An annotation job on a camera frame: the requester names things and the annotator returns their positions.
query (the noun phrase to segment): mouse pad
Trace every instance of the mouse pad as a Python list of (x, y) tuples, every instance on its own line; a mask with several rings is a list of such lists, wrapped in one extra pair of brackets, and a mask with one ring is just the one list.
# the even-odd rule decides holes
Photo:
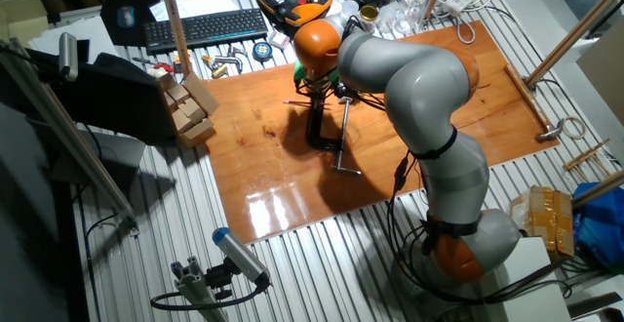
[[(119, 46), (145, 46), (143, 25), (156, 21), (149, 7), (160, 0), (107, 0), (101, 8), (101, 19), (104, 21), (108, 35), (113, 44)], [(121, 28), (117, 25), (117, 10), (123, 6), (135, 8), (135, 26)]]

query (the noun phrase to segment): slotted metal table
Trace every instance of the slotted metal table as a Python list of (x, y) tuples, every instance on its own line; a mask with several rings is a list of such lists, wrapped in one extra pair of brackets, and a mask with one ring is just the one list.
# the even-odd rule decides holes
[[(257, 7), (254, 0), (232, 1), (241, 9)], [(543, 56), (534, 49), (520, 24), (494, 9), (513, 16), (504, 0), (491, 0), (490, 6), (462, 18), (481, 20), (507, 61), (522, 75), (528, 75)], [(57, 25), (98, 13), (99, 8), (68, 13)], [(429, 29), (452, 25), (448, 20), (434, 20)], [(251, 53), (254, 41), (235, 45)], [(218, 45), (192, 50), (198, 75), (210, 78), (202, 55), (225, 56), (227, 49), (228, 45)], [(175, 57), (174, 53), (149, 57), (145, 48), (137, 47), (117, 47), (117, 50), (126, 60), (140, 57), (172, 62)], [(249, 56), (242, 73), (294, 60), (289, 45), (284, 51), (276, 49), (273, 59), (265, 63)], [(228, 72), (237, 74), (236, 67), (230, 64)], [(546, 78), (558, 80), (552, 73)], [(536, 97), (551, 121), (573, 115), (588, 124), (565, 89), (540, 83)], [(510, 200), (534, 184), (572, 193), (582, 179), (565, 173), (563, 164), (600, 140), (588, 125), (584, 139), (573, 141), (561, 136), (560, 141), (557, 147), (491, 167), (485, 208), (508, 212)], [(599, 157), (611, 171), (615, 170), (601, 152)], [(583, 164), (581, 169), (590, 181), (605, 177), (593, 165)], [(398, 230), (402, 236), (417, 227), (418, 220), (426, 214), (427, 205), (421, 195), (417, 190), (398, 197)], [(156, 310), (150, 307), (149, 300), (176, 290), (170, 263), (185, 262), (190, 256), (196, 256), (203, 268), (222, 263), (223, 254), (212, 243), (212, 233), (218, 227), (227, 226), (227, 222), (206, 149), (148, 146), (130, 192), (130, 202), (136, 209), (140, 235), (129, 235), (125, 225), (116, 219), (96, 227), (87, 242), (93, 269), (87, 261), (86, 243), (79, 240), (91, 320), (201, 321), (197, 312)], [(85, 190), (73, 206), (76, 229), (82, 234), (84, 228), (113, 213), (92, 188)], [(253, 243), (250, 247), (270, 270), (273, 287), (268, 294), (225, 308), (229, 319), (241, 322), (421, 320), (412, 304), (401, 302), (398, 299), (401, 293), (388, 284), (392, 254), (386, 242), (385, 213), (383, 203), (373, 204)], [(252, 288), (244, 277), (234, 278), (235, 298), (246, 296)], [(176, 298), (171, 303), (183, 301)]]

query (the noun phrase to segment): black keyboard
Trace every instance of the black keyboard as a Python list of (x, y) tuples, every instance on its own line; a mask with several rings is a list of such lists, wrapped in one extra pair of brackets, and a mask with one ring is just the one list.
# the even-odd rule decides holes
[[(174, 33), (168, 20), (146, 23), (147, 54), (176, 49)], [(186, 46), (206, 47), (263, 37), (268, 32), (260, 9), (238, 10), (182, 19)]]

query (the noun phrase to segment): cardboard box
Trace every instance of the cardboard box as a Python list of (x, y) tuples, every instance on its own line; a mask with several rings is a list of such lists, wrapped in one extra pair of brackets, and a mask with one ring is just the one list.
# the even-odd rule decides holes
[[(159, 92), (161, 94), (161, 99), (163, 104), (167, 106), (167, 100), (165, 98), (165, 94), (168, 90), (177, 85), (174, 77), (171, 74), (164, 75), (158, 78), (160, 82)], [(213, 115), (218, 107), (218, 101), (216, 101), (215, 97), (206, 89), (202, 80), (193, 72), (186, 77), (184, 83), (182, 83), (184, 89), (188, 92), (190, 98), (195, 100), (197, 104), (204, 110), (208, 116), (206, 119), (202, 120), (200, 123), (191, 127), (188, 131), (184, 133), (179, 133), (177, 135), (177, 139), (187, 147), (195, 147), (202, 142), (206, 141), (209, 137), (213, 135), (215, 132), (213, 130), (213, 122), (210, 119), (210, 116)], [(175, 126), (174, 117), (172, 116), (172, 124)]]
[(178, 133), (186, 133), (193, 127), (193, 122), (190, 118), (186, 117), (181, 109), (172, 113), (172, 117), (174, 118), (175, 129)]
[(188, 91), (184, 89), (181, 84), (177, 84), (174, 87), (167, 90), (167, 94), (172, 97), (175, 101), (175, 105), (179, 107), (182, 105), (190, 96), (188, 95)]
[(41, 0), (0, 1), (0, 40), (18, 38), (24, 48), (28, 41), (48, 30), (48, 12)]
[(544, 240), (552, 262), (574, 257), (569, 195), (548, 186), (532, 186), (511, 202), (511, 217), (528, 236)]
[(206, 112), (193, 99), (187, 100), (179, 106), (179, 109), (184, 112), (186, 117), (190, 118), (193, 124), (198, 124), (206, 118)]
[(169, 112), (173, 113), (174, 111), (176, 111), (177, 106), (176, 106), (176, 101), (174, 100), (174, 98), (172, 98), (172, 96), (170, 96), (169, 93), (165, 93), (164, 98), (165, 98), (165, 103), (167, 104), (167, 108), (169, 109)]

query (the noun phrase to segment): wooden board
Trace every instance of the wooden board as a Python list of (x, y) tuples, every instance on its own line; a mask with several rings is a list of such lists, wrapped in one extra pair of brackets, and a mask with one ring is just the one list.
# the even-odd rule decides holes
[[(452, 115), (452, 123), (481, 144), (490, 165), (558, 144), (535, 140), (539, 123), (504, 72), (507, 61), (483, 24), (472, 25), (477, 34), (472, 45), (462, 44), (454, 27), (405, 39), (458, 48), (477, 59), (480, 88)], [(205, 84), (221, 103), (206, 145), (228, 225), (243, 242), (390, 197), (407, 147), (384, 112), (362, 103), (350, 110), (342, 165), (361, 170), (358, 177), (334, 170), (333, 153), (306, 143), (307, 108), (284, 104), (305, 101), (294, 91), (292, 64)], [(335, 98), (328, 102), (323, 136), (339, 138), (343, 106)], [(420, 187), (412, 172), (403, 192)]]

